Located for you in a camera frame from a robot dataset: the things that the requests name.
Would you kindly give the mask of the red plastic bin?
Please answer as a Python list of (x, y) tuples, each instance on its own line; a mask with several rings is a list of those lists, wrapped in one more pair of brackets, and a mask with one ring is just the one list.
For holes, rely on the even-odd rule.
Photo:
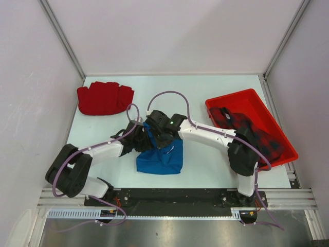
[(298, 159), (298, 153), (255, 90), (207, 99), (205, 105), (216, 127), (247, 127), (255, 136), (256, 147), (273, 167)]

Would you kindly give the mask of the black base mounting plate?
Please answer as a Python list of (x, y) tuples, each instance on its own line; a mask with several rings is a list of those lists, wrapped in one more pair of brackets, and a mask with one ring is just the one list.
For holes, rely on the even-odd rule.
[(254, 199), (241, 204), (236, 189), (199, 188), (115, 188), (102, 200), (116, 204), (133, 217), (223, 217), (231, 216), (233, 208), (262, 207), (268, 205), (264, 191)]

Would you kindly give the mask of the aluminium frame rail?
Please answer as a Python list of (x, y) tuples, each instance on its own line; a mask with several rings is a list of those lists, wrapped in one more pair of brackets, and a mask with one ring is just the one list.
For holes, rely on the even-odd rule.
[(261, 190), (267, 195), (268, 208), (304, 211), (312, 238), (314, 240), (328, 239), (312, 189), (301, 187), (294, 163), (286, 163), (283, 167), (286, 170), (290, 188), (262, 188)]

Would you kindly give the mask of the blue skirt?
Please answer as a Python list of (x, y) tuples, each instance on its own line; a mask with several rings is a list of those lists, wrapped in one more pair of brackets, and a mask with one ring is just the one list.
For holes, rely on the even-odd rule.
[(183, 141), (180, 139), (174, 140), (168, 146), (158, 148), (151, 133), (151, 127), (146, 123), (143, 125), (146, 128), (152, 147), (137, 156), (137, 171), (156, 175), (179, 174), (183, 167)]

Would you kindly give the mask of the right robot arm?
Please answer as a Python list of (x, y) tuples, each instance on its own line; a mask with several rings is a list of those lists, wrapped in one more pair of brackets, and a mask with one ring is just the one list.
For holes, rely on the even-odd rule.
[(191, 141), (213, 147), (228, 155), (229, 166), (237, 175), (237, 201), (250, 206), (256, 199), (255, 177), (260, 159), (255, 140), (247, 129), (218, 129), (191, 121), (185, 115), (168, 117), (164, 112), (147, 112), (145, 120), (155, 139), (156, 147), (164, 148), (175, 140)]

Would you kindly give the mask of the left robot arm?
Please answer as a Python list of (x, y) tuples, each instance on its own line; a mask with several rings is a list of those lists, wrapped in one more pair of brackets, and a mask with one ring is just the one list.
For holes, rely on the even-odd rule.
[(103, 143), (81, 149), (72, 144), (63, 146), (45, 179), (52, 185), (52, 193), (56, 198), (93, 196), (101, 205), (107, 206), (114, 199), (113, 192), (109, 190), (110, 184), (101, 178), (90, 177), (90, 168), (133, 150), (144, 152), (152, 148), (146, 126), (131, 120), (126, 129)]

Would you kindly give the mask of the red pleated skirt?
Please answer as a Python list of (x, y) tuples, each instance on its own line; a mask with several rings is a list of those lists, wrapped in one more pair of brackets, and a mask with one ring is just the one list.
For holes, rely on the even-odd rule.
[(124, 112), (132, 103), (134, 90), (117, 82), (95, 81), (77, 88), (78, 109), (84, 115), (107, 116)]

